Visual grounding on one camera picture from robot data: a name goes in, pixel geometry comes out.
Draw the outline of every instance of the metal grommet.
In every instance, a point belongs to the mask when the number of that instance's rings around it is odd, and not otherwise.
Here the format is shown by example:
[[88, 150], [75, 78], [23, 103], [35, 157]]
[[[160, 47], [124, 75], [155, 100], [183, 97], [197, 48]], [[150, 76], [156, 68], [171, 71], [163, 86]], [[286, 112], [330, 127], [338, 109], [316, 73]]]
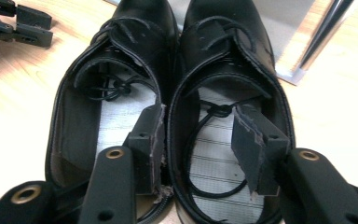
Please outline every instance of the metal grommet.
[[11, 197], [11, 202], [15, 204], [28, 203], [39, 196], [40, 192], [41, 188], [38, 185], [25, 187]]
[[319, 156], [311, 151], [300, 151], [300, 156], [308, 161], [318, 161]]
[[124, 151], [121, 149], [110, 149], [106, 152], [106, 157], [109, 159], [117, 159], [124, 155]]

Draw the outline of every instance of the wooden table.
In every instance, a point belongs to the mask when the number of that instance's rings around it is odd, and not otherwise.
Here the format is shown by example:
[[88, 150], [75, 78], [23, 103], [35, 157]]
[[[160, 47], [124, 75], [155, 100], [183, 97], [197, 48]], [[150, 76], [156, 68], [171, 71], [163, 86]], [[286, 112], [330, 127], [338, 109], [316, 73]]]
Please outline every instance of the wooden table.
[[[0, 42], [0, 197], [20, 183], [44, 179], [56, 90], [71, 62], [116, 8], [103, 0], [16, 3], [51, 15], [54, 37], [49, 49]], [[297, 146], [322, 152], [358, 186], [358, 8], [300, 85], [282, 85], [293, 111]], [[176, 222], [172, 213], [162, 223]]]

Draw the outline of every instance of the shoe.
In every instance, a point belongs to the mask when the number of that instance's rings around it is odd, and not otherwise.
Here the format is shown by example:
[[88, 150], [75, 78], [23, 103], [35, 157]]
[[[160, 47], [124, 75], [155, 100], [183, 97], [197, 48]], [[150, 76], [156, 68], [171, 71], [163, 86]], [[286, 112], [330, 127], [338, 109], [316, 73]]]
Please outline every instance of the shoe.
[[149, 139], [150, 151], [132, 149], [136, 193], [161, 192], [161, 182], [169, 181], [161, 180], [160, 165], [177, 39], [166, 0], [120, 2], [58, 88], [48, 139], [48, 182], [61, 189], [87, 181], [96, 154], [128, 144], [141, 112], [152, 110], [146, 123], [154, 132], [140, 133]]
[[167, 148], [179, 218], [279, 222], [273, 172], [295, 135], [253, 2], [192, 0], [176, 56]]

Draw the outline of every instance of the clamp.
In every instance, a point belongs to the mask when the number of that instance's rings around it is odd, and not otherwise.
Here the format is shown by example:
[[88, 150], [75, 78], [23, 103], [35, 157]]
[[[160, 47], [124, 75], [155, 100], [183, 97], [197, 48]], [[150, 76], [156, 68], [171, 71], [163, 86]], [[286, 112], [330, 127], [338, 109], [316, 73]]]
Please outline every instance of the clamp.
[[51, 17], [42, 11], [18, 5], [11, 0], [0, 0], [0, 16], [14, 17], [17, 15], [17, 29], [0, 21], [0, 40], [11, 41], [48, 48], [53, 33]]

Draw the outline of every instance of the black shoelace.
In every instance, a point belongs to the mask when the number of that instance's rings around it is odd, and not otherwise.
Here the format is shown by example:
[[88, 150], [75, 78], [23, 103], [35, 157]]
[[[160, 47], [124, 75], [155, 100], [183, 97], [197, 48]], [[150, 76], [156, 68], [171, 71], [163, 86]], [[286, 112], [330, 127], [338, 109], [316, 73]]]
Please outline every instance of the black shoelace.
[[[241, 181], [241, 183], [236, 188], [234, 188], [230, 191], [227, 191], [227, 192], [223, 192], [223, 193], [211, 193], [211, 192], [207, 192], [207, 191], [197, 188], [194, 185], [194, 183], [191, 181], [191, 178], [190, 178], [191, 157], [192, 157], [193, 151], [194, 151], [194, 143], [197, 140], [197, 136], [198, 136], [200, 130], [211, 118], [213, 118], [213, 117], [226, 118], [232, 113], [232, 109], [234, 108], [235, 105], [247, 105], [247, 104], [253, 102], [254, 100], [257, 100], [260, 98], [261, 98], [260, 96], [256, 96], [256, 97], [253, 97], [253, 98], [250, 98], [247, 100], [238, 101], [231, 105], [216, 105], [211, 102], [200, 100], [200, 103], [202, 105], [207, 105], [210, 108], [207, 110], [208, 114], [199, 122], [199, 124], [197, 125], [195, 130], [189, 136], [185, 150], [184, 150], [185, 156], [183, 158], [183, 167], [184, 167], [184, 170], [186, 171], [185, 182], [189, 188], [189, 191], [191, 192], [188, 196], [189, 196], [190, 201], [193, 203], [193, 206], [197, 207], [194, 197], [193, 197], [193, 194], [200, 196], [200, 197], [209, 198], [209, 199], [222, 199], [222, 198], [232, 196], [232, 195], [240, 192], [243, 188], [245, 188], [245, 186], [247, 184], [246, 179], [243, 179]], [[200, 209], [198, 207], [196, 208], [196, 211], [198, 211], [198, 213], [201, 216], [207, 217], [208, 219], [210, 219], [207, 215], [205, 215], [202, 211], [200, 211]], [[211, 220], [211, 221], [213, 223], [224, 223], [226, 220], [220, 220], [220, 221]]]
[[[120, 96], [128, 96], [131, 93], [131, 85], [132, 84], [142, 84], [149, 88], [151, 91], [156, 92], [154, 86], [150, 83], [142, 80], [138, 76], [133, 76], [128, 78], [127, 80], [123, 80], [120, 77], [111, 74], [105, 74], [104, 77], [104, 84], [102, 87], [87, 87], [85, 88], [85, 93], [87, 97], [91, 100], [95, 101], [114, 101]], [[94, 92], [101, 92], [102, 96], [93, 96], [95, 95]]]

